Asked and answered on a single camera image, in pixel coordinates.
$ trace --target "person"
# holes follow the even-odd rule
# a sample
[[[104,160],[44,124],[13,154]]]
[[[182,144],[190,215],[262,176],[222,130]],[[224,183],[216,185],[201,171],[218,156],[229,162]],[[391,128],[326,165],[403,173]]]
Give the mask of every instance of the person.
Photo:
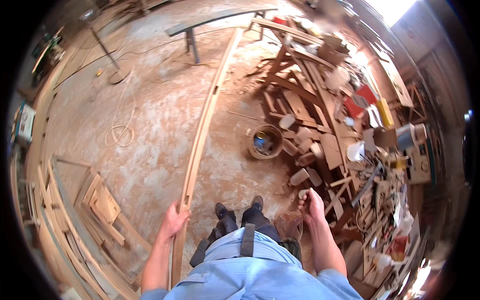
[[[317,277],[278,244],[278,232],[263,215],[263,199],[257,196],[243,213],[240,229],[233,211],[216,205],[219,222],[208,237],[203,262],[169,292],[170,243],[190,217],[190,212],[178,214],[175,204],[168,208],[145,264],[141,300],[362,299],[348,283],[345,260],[325,219],[323,201],[313,189],[299,200],[298,209],[312,236]],[[246,237],[250,230],[251,239]]]

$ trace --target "light blue shirt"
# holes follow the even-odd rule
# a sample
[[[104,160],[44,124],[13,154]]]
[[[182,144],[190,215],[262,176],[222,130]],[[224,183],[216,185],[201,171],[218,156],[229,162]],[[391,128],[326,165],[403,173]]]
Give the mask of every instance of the light blue shirt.
[[[260,232],[255,232],[253,257],[236,257],[244,229],[213,242],[204,262],[170,292],[147,291],[141,300],[362,299],[340,272],[326,269],[313,277],[284,247]]]

